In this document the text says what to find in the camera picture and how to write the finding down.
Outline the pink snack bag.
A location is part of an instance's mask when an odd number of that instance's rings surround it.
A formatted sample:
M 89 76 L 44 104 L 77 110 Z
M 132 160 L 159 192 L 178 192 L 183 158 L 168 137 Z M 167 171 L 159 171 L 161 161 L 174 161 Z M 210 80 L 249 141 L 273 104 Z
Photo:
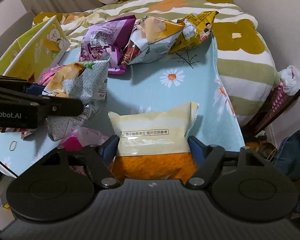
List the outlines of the pink snack bag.
M 80 127 L 74 130 L 70 135 L 67 135 L 60 146 L 63 146 L 66 151 L 78 151 L 89 145 L 102 145 L 109 139 L 108 136 L 103 135 L 100 131 Z

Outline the yellow orange snack pack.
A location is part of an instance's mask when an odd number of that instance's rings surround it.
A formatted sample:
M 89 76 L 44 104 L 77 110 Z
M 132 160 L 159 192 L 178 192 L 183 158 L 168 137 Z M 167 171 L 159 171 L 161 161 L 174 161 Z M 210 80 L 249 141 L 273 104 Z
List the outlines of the yellow orange snack pack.
M 118 180 L 180 179 L 186 182 L 197 170 L 187 135 L 199 105 L 188 102 L 166 112 L 108 116 L 119 137 L 111 171 Z

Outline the purple snack bag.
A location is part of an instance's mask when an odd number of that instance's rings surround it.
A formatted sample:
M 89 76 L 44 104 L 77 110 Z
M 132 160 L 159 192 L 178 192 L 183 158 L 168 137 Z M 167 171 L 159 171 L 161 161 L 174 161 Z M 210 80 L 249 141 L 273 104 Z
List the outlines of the purple snack bag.
M 135 21 L 135 15 L 128 15 L 92 25 L 82 38 L 79 60 L 95 61 L 108 53 L 110 55 L 108 73 L 114 75 L 125 73 L 126 65 L 120 62 Z

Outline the orange white chip bag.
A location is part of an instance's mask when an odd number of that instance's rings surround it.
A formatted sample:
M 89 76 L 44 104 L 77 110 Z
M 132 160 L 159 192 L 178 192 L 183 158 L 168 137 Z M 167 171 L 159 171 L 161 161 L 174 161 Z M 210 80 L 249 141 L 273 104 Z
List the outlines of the orange white chip bag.
M 185 28 L 184 22 L 145 16 L 133 27 L 129 42 L 123 50 L 123 65 L 150 63 L 167 54 Z

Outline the yellow snack bag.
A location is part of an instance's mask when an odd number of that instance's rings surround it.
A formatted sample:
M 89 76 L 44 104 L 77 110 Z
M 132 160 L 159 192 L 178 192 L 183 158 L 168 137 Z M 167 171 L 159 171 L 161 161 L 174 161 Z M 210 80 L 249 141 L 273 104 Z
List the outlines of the yellow snack bag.
M 184 23 L 181 34 L 169 50 L 169 54 L 180 50 L 194 48 L 207 40 L 212 33 L 212 27 L 218 11 L 203 11 L 198 15 L 188 14 L 177 23 Z

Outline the red snack bag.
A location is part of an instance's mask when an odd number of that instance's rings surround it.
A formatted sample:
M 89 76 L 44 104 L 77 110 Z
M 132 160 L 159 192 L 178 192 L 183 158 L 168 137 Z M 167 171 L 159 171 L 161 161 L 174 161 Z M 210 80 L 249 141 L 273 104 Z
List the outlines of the red snack bag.
M 6 128 L 0 127 L 1 133 L 20 133 L 21 139 L 32 135 L 37 129 L 26 129 L 26 128 Z

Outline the green cardboard box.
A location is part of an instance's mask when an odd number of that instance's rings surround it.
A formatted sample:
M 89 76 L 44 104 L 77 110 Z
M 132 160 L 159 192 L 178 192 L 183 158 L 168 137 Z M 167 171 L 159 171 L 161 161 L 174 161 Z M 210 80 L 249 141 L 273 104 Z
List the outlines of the green cardboard box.
M 34 18 L 35 25 L 19 36 L 0 58 L 0 75 L 38 81 L 41 74 L 59 63 L 70 46 L 57 13 Z

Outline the light blue floral sheet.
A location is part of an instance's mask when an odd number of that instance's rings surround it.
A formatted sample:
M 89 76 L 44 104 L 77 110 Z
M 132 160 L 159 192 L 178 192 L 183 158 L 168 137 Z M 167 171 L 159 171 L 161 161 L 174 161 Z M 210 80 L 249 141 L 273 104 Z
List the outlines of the light blue floral sheet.
M 166 55 L 151 63 L 134 64 L 123 75 L 108 78 L 107 102 L 85 127 L 114 134 L 108 112 L 120 115 L 165 112 L 197 102 L 198 116 L 190 134 L 206 145 L 238 151 L 243 136 L 217 71 L 217 43 L 209 37 L 200 46 L 180 54 Z M 22 139 L 19 133 L 0 132 L 0 172 L 15 177 L 57 146 L 38 128 Z

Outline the grey headboard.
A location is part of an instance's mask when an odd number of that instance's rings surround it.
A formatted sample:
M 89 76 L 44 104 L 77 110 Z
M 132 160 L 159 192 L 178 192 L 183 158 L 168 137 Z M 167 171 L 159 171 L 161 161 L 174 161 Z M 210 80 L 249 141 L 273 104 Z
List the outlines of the grey headboard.
M 34 12 L 28 11 L 0 36 L 0 57 L 19 36 L 31 29 L 34 17 Z

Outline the striped floral blanket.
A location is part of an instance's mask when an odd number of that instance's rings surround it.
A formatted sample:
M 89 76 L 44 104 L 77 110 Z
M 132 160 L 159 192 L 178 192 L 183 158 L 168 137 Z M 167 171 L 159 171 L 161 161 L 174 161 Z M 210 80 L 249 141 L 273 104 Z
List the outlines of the striped floral blanket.
M 70 41 L 70 49 L 81 45 L 88 28 L 120 16 L 154 16 L 177 22 L 214 15 L 212 33 L 217 43 L 217 69 L 240 126 L 261 109 L 280 75 L 265 40 L 257 31 L 258 21 L 232 0 L 130 0 L 84 12 L 41 12 L 37 25 L 57 16 Z

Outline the pink patterned cloth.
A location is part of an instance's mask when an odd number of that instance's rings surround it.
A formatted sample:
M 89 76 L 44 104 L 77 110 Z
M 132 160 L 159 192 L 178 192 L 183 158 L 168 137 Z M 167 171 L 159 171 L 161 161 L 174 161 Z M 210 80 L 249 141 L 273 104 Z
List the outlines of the pink patterned cloth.
M 274 116 L 292 99 L 283 91 L 283 83 L 275 87 L 267 97 L 263 106 L 258 111 L 256 120 L 256 130 L 259 131 L 268 122 L 272 121 Z

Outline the white plastic bag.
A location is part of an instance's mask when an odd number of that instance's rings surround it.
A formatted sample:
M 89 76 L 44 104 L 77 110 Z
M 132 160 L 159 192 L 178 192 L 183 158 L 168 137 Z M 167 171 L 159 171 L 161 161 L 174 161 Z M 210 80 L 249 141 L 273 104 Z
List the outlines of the white plastic bag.
M 300 89 L 299 74 L 299 71 L 293 65 L 289 65 L 287 68 L 280 71 L 280 80 L 283 83 L 283 91 L 288 96 L 294 96 Z

